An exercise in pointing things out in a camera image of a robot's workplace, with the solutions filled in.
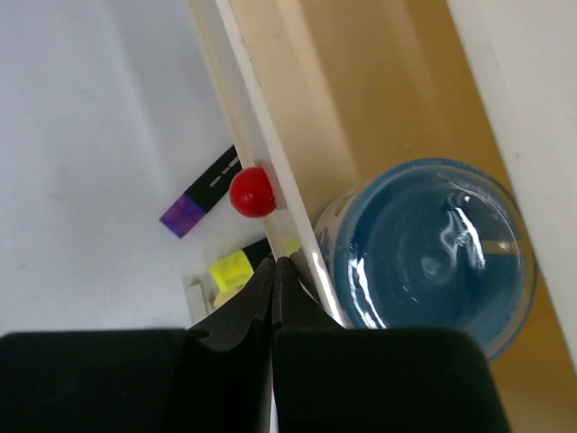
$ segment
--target white table surface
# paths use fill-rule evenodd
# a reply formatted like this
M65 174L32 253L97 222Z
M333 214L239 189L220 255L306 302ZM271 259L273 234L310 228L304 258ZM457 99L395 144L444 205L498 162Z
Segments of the white table surface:
M183 279L262 226L158 218L230 144L186 2L0 2L0 335L189 325Z

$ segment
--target blue container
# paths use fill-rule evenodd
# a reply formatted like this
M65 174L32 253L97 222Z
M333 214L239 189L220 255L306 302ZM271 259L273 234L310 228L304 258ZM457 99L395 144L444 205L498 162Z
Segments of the blue container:
M458 161L388 171L334 200L315 232L353 327L460 328L494 358L535 296L535 256L514 199Z

